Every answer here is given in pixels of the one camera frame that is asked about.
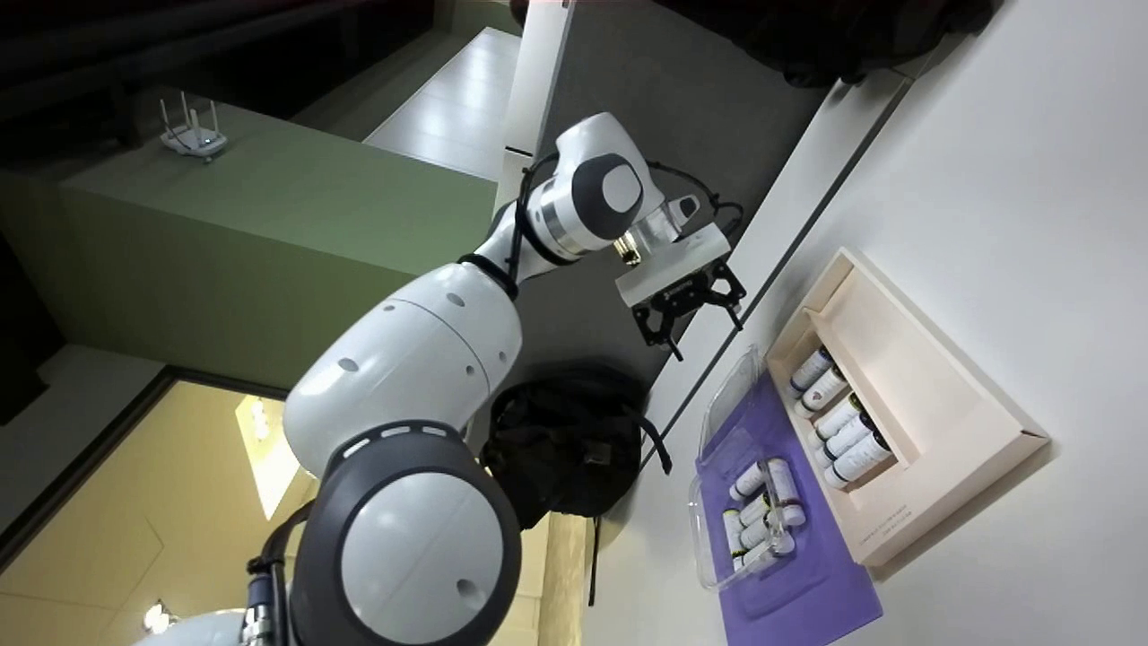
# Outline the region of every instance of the small box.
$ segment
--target small box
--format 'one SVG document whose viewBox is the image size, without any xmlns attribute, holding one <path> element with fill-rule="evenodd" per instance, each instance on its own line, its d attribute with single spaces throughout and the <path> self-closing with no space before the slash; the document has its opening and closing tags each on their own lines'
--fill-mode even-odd
<svg viewBox="0 0 1148 646">
<path fill-rule="evenodd" d="M 829 262 L 766 352 L 770 381 L 803 444 L 813 429 L 790 373 L 817 344 L 829 350 L 896 461 L 846 491 L 822 481 L 860 568 L 886 568 L 1046 444 L 876 271 L 846 251 Z"/>
</svg>

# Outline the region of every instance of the green panel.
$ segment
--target green panel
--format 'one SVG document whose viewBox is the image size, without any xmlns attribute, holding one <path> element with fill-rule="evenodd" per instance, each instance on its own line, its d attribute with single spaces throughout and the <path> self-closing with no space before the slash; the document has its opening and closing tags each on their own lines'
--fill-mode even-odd
<svg viewBox="0 0 1148 646">
<path fill-rule="evenodd" d="M 274 388 L 410 279 L 10 176 L 0 225 L 70 340 Z"/>
<path fill-rule="evenodd" d="M 489 231 L 489 180 L 241 108 L 217 115 L 231 149 L 213 165 L 143 144 L 66 188 L 395 273 L 460 259 Z"/>
</svg>

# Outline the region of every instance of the purple mat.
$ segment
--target purple mat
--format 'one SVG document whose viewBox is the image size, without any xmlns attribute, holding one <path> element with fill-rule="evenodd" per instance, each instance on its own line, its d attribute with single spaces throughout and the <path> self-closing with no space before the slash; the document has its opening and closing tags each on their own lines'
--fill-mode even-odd
<svg viewBox="0 0 1148 646">
<path fill-rule="evenodd" d="M 882 602 L 869 573 L 850 559 L 850 549 L 829 512 L 810 463 L 792 436 L 773 384 L 765 376 L 722 423 L 694 461 L 706 506 L 711 552 L 716 577 L 728 577 L 722 509 L 731 506 L 728 486 L 752 461 L 786 461 L 792 466 L 805 529 L 798 529 L 795 557 L 722 590 L 728 646 L 822 646 L 882 619 Z"/>
</svg>

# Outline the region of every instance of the purple tray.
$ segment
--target purple tray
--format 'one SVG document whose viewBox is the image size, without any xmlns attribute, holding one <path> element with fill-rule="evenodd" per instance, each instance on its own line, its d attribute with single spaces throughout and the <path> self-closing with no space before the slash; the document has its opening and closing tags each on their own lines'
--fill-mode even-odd
<svg viewBox="0 0 1148 646">
<path fill-rule="evenodd" d="M 805 525 L 792 536 L 792 559 L 722 584 L 728 646 L 822 646 L 877 622 L 882 602 L 864 568 L 850 559 L 766 376 L 752 384 L 694 461 L 716 583 L 731 573 L 722 529 L 722 509 L 731 506 L 728 486 L 752 461 L 786 461 L 792 466 Z"/>
</svg>

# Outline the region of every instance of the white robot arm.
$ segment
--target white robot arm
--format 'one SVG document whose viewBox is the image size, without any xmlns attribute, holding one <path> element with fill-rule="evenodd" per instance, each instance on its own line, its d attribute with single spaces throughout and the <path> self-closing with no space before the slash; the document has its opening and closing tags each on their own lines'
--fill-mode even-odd
<svg viewBox="0 0 1148 646">
<path fill-rule="evenodd" d="M 554 152 L 554 173 L 472 255 L 369 310 L 291 393 L 285 440 L 322 488 L 278 602 L 291 638 L 259 628 L 248 644 L 478 646 L 503 624 L 518 529 L 463 429 L 518 352 L 515 287 L 664 207 L 612 115 L 577 122 Z"/>
</svg>

